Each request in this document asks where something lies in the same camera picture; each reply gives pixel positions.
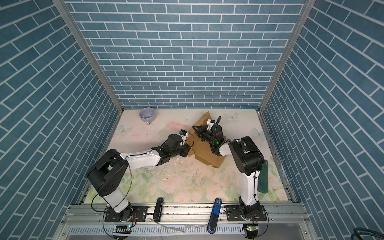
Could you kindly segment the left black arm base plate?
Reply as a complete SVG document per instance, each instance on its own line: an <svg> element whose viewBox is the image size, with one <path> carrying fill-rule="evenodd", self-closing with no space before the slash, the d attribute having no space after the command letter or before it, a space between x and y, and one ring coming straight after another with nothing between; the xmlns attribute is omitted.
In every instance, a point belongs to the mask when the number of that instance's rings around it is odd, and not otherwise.
<svg viewBox="0 0 384 240"><path fill-rule="evenodd" d="M131 206L129 205L120 213L115 212L112 207L107 207L105 222L122 223L122 222L144 222L147 217L148 206Z"/></svg>

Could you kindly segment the brown cardboard paper box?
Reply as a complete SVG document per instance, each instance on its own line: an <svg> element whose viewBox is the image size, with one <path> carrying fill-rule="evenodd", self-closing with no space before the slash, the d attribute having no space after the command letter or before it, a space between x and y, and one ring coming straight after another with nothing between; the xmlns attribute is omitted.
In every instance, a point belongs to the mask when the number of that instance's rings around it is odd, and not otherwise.
<svg viewBox="0 0 384 240"><path fill-rule="evenodd" d="M204 113L193 126L204 126L207 125L207 120L212 119L210 112ZM198 138L197 134L193 130L193 126L190 128L188 133L190 136L187 138L187 143L192 144L192 148L190 152L188 153L189 156L194 155L195 158L202 162L203 164L207 166L211 166L213 168L219 168L225 157L224 156L217 156L214 155L211 152L210 145L207 142L202 142L200 138Z"/></svg>

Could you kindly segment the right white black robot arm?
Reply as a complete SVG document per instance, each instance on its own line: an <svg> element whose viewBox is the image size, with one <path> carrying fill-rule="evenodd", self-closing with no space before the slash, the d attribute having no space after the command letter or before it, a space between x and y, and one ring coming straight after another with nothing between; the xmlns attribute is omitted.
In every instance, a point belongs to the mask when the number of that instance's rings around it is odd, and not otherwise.
<svg viewBox="0 0 384 240"><path fill-rule="evenodd" d="M258 177L265 158L249 136L225 140L220 120L221 117L216 121L208 119L206 123L192 128L202 142L210 144L214 155L233 157L238 170L243 174L239 208L242 216L249 219L262 209L258 197Z"/></svg>

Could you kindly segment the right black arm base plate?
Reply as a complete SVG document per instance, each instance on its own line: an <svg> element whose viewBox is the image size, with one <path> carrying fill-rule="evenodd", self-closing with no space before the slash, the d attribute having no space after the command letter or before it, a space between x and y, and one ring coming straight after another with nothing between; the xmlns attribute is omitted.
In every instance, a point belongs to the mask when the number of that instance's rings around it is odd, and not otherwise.
<svg viewBox="0 0 384 240"><path fill-rule="evenodd" d="M225 205L223 207L224 212L229 222L239 221L266 221L267 213L263 205L255 204L252 206L244 205Z"/></svg>

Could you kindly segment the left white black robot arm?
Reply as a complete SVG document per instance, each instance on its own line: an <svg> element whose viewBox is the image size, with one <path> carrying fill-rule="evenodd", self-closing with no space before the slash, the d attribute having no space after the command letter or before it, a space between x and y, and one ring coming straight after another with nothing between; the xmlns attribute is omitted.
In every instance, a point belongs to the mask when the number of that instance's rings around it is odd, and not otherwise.
<svg viewBox="0 0 384 240"><path fill-rule="evenodd" d="M189 134L181 130L171 134L166 141L148 151L119 153L108 150L86 173L92 186L109 205L109 210L117 214L129 215L132 211L128 194L124 194L119 184L126 172L143 167L163 165L176 156L186 157L191 149L186 140Z"/></svg>

